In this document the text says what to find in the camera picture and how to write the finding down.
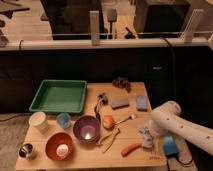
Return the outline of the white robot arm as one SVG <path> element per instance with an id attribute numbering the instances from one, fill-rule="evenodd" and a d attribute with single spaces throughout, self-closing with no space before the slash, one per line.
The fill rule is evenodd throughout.
<path id="1" fill-rule="evenodd" d="M 174 133 L 213 156 L 213 129 L 189 122 L 180 117 L 181 107 L 167 101 L 150 112 L 148 127 L 152 136 Z"/>

